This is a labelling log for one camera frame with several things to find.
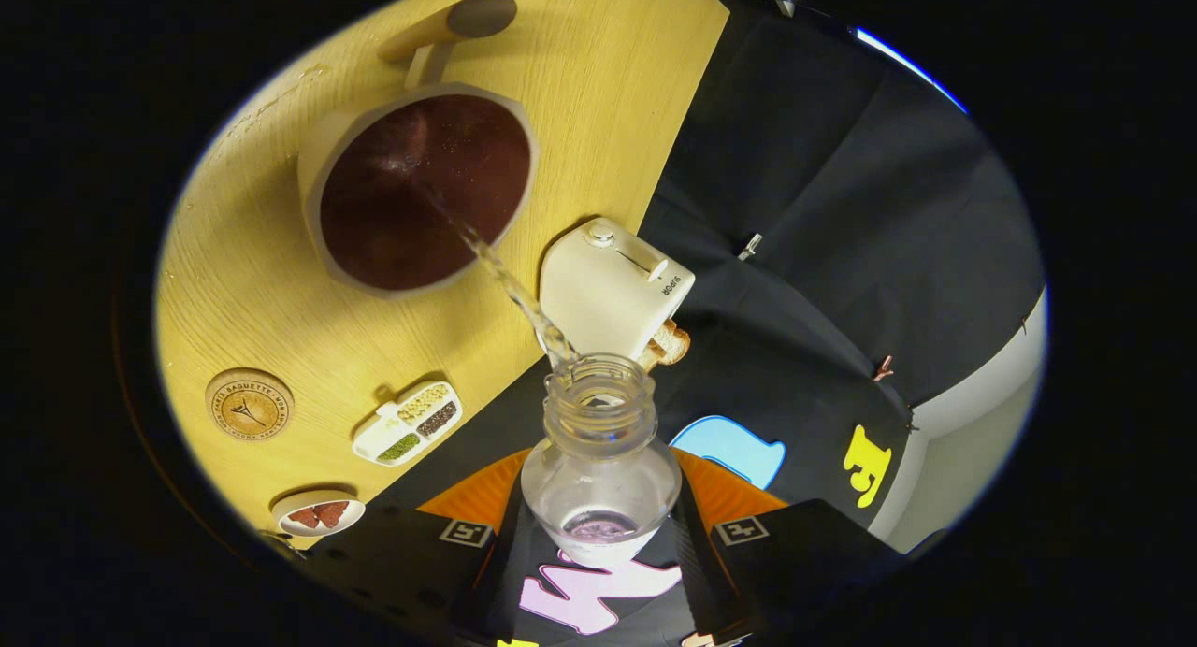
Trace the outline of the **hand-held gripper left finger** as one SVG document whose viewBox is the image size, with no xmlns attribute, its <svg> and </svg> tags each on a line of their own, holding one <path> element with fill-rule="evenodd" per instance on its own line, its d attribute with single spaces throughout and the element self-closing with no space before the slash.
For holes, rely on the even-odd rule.
<svg viewBox="0 0 1197 647">
<path fill-rule="evenodd" d="M 402 643 L 512 641 L 529 559 L 525 459 L 509 454 L 418 507 L 367 511 L 309 550 L 306 573 Z"/>
</svg>

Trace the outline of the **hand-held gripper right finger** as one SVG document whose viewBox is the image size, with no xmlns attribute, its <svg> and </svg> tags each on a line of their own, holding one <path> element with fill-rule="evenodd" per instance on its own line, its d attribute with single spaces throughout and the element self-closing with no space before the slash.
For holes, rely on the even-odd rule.
<svg viewBox="0 0 1197 647">
<path fill-rule="evenodd" d="M 843 643 L 873 592 L 909 563 L 824 499 L 786 505 L 674 450 L 678 562 L 698 634 L 715 643 Z"/>
</svg>

